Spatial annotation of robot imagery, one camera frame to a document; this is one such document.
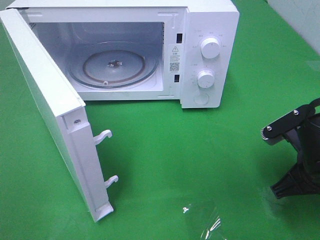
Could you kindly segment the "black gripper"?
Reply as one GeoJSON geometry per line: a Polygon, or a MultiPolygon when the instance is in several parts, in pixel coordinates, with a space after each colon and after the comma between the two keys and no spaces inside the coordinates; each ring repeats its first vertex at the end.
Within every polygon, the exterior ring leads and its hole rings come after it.
{"type": "Polygon", "coordinates": [[[297,163],[270,188],[277,199],[320,193],[320,115],[285,133],[297,151],[297,163]]]}

